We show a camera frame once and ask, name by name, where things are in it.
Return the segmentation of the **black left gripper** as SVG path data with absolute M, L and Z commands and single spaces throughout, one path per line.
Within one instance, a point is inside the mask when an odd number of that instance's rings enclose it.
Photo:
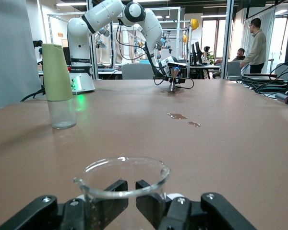
M 177 70 L 178 71 L 178 73 L 177 73 L 177 75 L 176 75 L 176 77 L 177 77 L 177 84 L 181 84 L 181 83 L 185 83 L 185 81 L 186 81 L 186 79 L 184 78 L 185 77 L 185 75 L 186 75 L 186 70 L 185 69 L 181 69 L 181 68 L 170 68 L 169 69 L 169 75 L 170 76 L 168 76 L 168 81 L 170 82 L 170 83 L 172 83 L 172 76 L 173 76 L 173 72 L 175 71 L 175 70 Z

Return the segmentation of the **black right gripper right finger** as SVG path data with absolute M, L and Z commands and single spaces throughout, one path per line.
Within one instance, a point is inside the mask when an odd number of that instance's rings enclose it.
M 210 192 L 201 200 L 178 196 L 165 200 L 158 194 L 136 199 L 136 207 L 155 230 L 254 230 L 253 226 L 221 194 Z

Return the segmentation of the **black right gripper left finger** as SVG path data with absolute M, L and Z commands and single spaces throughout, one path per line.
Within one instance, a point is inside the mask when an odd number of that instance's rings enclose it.
M 59 204 L 55 196 L 39 196 L 1 224 L 0 230 L 104 230 L 128 204 L 126 198 L 99 198 L 88 214 L 82 198 Z

